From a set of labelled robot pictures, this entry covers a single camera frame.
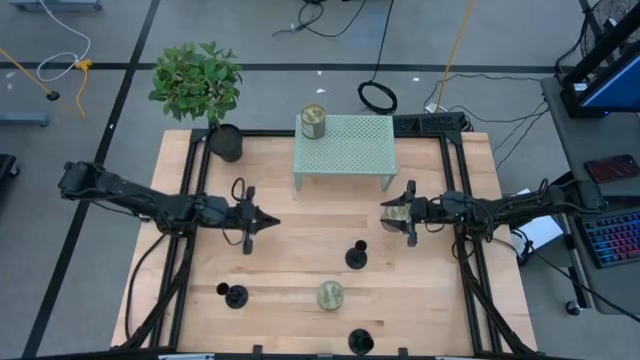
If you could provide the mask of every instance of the keyboard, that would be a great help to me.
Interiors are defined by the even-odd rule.
[[[583,220],[582,227],[597,267],[640,260],[640,209]]]

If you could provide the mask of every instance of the blue monitor screen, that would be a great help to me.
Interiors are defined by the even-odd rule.
[[[640,56],[587,97],[582,106],[640,109]]]

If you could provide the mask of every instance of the open can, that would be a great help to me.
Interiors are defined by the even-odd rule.
[[[308,139],[319,139],[326,131],[326,113],[317,104],[306,106],[300,114],[302,135]]]

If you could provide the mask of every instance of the caster wheel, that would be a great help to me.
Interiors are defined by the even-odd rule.
[[[20,168],[14,166],[13,169],[11,169],[11,171],[9,172],[9,176],[11,176],[12,178],[16,177],[20,175]]]
[[[572,316],[578,316],[580,315],[580,312],[582,312],[582,308],[575,300],[567,301],[564,308],[567,310],[567,314]]]

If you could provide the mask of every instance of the yellow cable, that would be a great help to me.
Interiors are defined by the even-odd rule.
[[[467,22],[471,17],[471,11],[473,10],[474,3],[475,3],[475,0],[469,0],[469,5],[467,6],[467,13],[464,15],[464,20],[462,21],[460,30],[458,30],[458,37],[456,38],[456,42],[453,45],[453,50],[451,51],[451,56],[449,57],[449,62],[447,63],[447,67],[444,69],[444,78],[442,80],[442,85],[440,86],[440,95],[438,95],[438,103],[436,104],[435,112],[440,111],[440,102],[442,101],[442,95],[444,94],[444,87],[447,85],[447,75],[449,75],[449,68],[453,63],[453,59],[456,57],[456,51],[458,51],[458,45],[460,44],[460,39],[462,39],[462,34],[464,33],[464,30],[467,28]]]
[[[16,61],[14,58],[12,58],[11,55],[9,55],[9,53],[7,53],[4,49],[0,48],[0,54],[4,55],[4,57],[9,59],[9,61],[11,61],[13,63],[13,65],[15,65],[18,69],[20,69],[20,71],[22,71],[25,75],[27,75],[27,77],[29,79],[31,79],[34,83],[36,83],[38,86],[40,86],[42,88],[42,90],[44,90],[47,93],[47,95],[53,93],[53,91],[51,91],[48,87],[46,87],[38,79],[33,77],[33,75],[31,75],[31,73],[29,73],[27,71],[27,69],[22,67],[22,65],[20,65],[20,63],[18,61]],[[68,110],[68,111],[70,111],[72,113],[75,113],[75,111],[71,108],[71,106],[65,104],[64,101],[60,101],[60,104],[62,105],[63,108],[65,108],[65,110]]]
[[[33,77],[33,75],[31,75],[25,68],[23,68],[22,65],[20,65],[19,62],[17,62],[14,58],[11,57],[11,55],[9,55],[6,51],[4,51],[4,49],[0,48],[0,53],[2,55],[4,55],[4,57],[9,59],[9,61],[11,61],[13,63],[13,65],[15,65],[18,69],[20,69],[23,73],[25,73],[25,75],[27,75],[29,77],[29,79],[31,79],[34,83],[38,84],[38,86],[40,86],[42,88],[42,90],[44,90],[44,92],[46,92],[47,94],[51,94],[52,93],[52,91],[49,90],[48,87],[44,86],[43,83],[41,83],[38,79]]]
[[[82,70],[84,73],[84,80],[82,81],[82,87],[80,87],[80,91],[78,91],[78,95],[76,95],[76,104],[78,105],[78,109],[80,109],[80,114],[82,114],[83,119],[87,119],[87,115],[84,113],[84,109],[82,108],[82,104],[80,104],[80,98],[84,93],[84,89],[87,86],[87,81],[89,80],[89,68],[93,65],[93,62],[89,59],[79,61],[76,64],[76,68]]]

